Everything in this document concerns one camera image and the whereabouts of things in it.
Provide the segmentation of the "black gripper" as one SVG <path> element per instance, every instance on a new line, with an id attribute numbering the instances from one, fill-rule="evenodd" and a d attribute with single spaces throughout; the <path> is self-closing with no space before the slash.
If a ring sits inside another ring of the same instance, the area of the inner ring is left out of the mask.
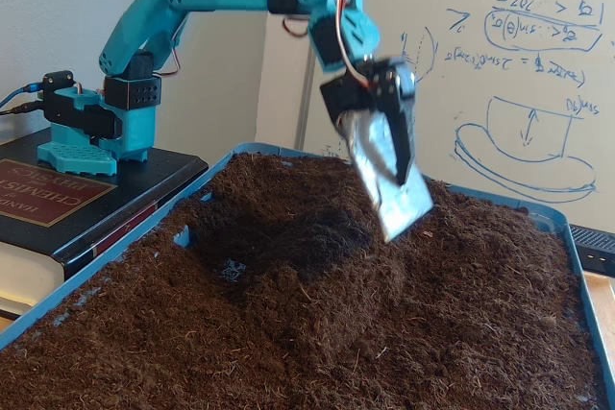
<path id="1" fill-rule="evenodd" d="M 388 243 L 433 207 L 421 172 L 411 164 L 415 77 L 400 57 L 356 65 L 367 88 L 347 71 L 321 84 L 320 91 L 333 123 L 339 118 L 338 131 Z"/>

